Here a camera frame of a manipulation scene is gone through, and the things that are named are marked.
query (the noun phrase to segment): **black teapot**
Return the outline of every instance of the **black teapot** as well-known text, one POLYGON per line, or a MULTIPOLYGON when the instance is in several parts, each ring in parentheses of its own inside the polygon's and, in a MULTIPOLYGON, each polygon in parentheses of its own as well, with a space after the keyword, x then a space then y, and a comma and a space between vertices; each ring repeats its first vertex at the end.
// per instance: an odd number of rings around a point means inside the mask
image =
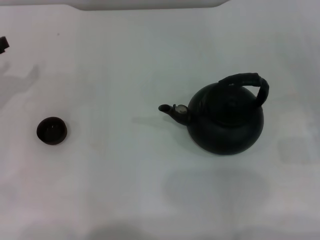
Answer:
POLYGON ((233 155, 251 147, 264 127, 262 104, 269 85, 257 73, 228 76, 198 91, 185 105, 161 105, 159 110, 185 125, 203 149, 233 155), (243 86, 260 87, 257 96, 243 86))

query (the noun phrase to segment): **black object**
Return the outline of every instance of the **black object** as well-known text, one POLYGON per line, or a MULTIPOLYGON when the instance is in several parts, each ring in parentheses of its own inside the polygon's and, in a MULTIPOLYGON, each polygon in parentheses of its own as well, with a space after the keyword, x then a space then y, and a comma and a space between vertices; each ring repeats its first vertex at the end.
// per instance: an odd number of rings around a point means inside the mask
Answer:
POLYGON ((5 49, 9 47, 9 43, 5 36, 0 37, 0 54, 5 52, 5 49))
POLYGON ((228 76, 198 91, 188 107, 161 105, 159 110, 187 126, 203 149, 219 155, 241 153, 259 138, 264 127, 261 105, 269 85, 257 73, 228 76), (260 87, 257 96, 243 86, 260 87))
POLYGON ((45 144, 57 145, 66 138, 67 126, 58 117, 48 117, 39 123, 36 135, 45 144))

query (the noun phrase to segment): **teapot handle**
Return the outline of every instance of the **teapot handle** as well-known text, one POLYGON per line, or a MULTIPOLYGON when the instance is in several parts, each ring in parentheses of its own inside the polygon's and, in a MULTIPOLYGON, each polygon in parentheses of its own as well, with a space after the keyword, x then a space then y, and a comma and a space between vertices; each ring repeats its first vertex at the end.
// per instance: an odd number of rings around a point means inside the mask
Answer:
POLYGON ((254 102, 254 105, 257 108, 261 107, 261 105, 265 103, 269 94, 269 84, 264 78, 260 77, 258 73, 239 73, 236 75, 228 76, 220 80, 219 84, 221 84, 221 86, 235 85, 237 87, 260 87, 254 102))

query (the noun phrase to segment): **teapot lid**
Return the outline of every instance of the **teapot lid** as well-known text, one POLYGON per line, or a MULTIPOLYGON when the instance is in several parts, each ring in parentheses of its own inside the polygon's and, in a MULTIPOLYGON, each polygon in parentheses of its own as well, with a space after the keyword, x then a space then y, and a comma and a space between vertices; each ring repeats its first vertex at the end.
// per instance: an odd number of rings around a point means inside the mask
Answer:
POLYGON ((205 96, 205 111, 212 121, 226 126, 245 124, 265 102, 269 85, 257 73, 229 76, 212 86, 205 96), (243 86, 260 87, 258 96, 243 86))

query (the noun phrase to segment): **white tablecloth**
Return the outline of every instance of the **white tablecloth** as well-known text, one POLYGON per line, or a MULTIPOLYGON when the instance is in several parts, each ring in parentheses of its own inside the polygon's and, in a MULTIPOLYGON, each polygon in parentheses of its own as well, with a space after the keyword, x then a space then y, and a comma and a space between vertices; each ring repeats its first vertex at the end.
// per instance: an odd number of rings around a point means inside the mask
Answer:
POLYGON ((320 239, 319 7, 0 7, 0 239, 320 239), (241 154, 200 149, 158 111, 246 72, 270 94, 241 154), (36 136, 50 116, 63 144, 36 136))

